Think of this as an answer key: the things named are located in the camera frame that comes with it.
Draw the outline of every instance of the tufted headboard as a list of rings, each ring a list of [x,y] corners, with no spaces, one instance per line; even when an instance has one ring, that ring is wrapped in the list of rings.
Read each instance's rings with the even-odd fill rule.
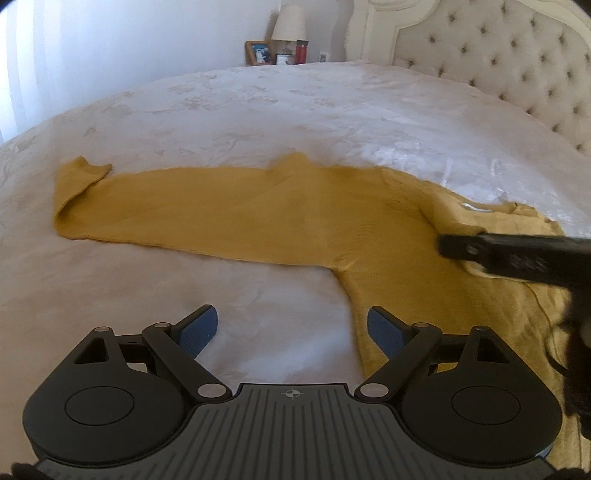
[[[355,0],[347,57],[468,83],[591,157],[591,20],[572,0]]]

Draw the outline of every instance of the bed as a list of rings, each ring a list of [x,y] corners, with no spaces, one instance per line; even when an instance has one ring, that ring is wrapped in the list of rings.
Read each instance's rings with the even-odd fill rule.
[[[347,63],[163,79],[4,144],[0,471],[34,460],[22,407],[97,325],[137,333],[210,303],[220,328],[199,358],[231,388],[362,380],[330,271],[60,238],[60,164],[264,167],[299,150],[321,164],[403,170],[476,202],[528,203],[591,236],[590,47],[589,19],[563,0],[356,0]],[[580,448],[573,463],[588,458]]]

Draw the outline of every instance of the metal pin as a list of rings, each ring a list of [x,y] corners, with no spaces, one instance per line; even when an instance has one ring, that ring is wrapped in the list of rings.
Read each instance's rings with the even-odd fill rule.
[[[390,392],[388,387],[386,387],[386,385],[382,385],[381,383],[367,383],[363,385],[359,391],[364,397],[368,398],[385,397],[388,395],[388,392]]]
[[[218,398],[226,393],[226,387],[219,383],[206,383],[197,389],[197,394],[204,398]]]

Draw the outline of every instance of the red bottle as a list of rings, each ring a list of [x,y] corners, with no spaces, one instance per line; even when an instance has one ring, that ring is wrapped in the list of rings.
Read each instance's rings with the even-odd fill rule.
[[[298,40],[295,47],[295,64],[300,65],[306,63],[306,58],[308,57],[308,42],[306,40]]]

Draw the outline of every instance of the picture frame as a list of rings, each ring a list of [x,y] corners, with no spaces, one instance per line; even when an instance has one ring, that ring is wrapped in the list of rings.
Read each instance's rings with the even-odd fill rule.
[[[289,55],[285,53],[278,53],[275,59],[276,65],[295,65],[296,64],[296,56]]]
[[[274,55],[271,44],[264,40],[245,43],[246,59],[249,65],[273,65]]]

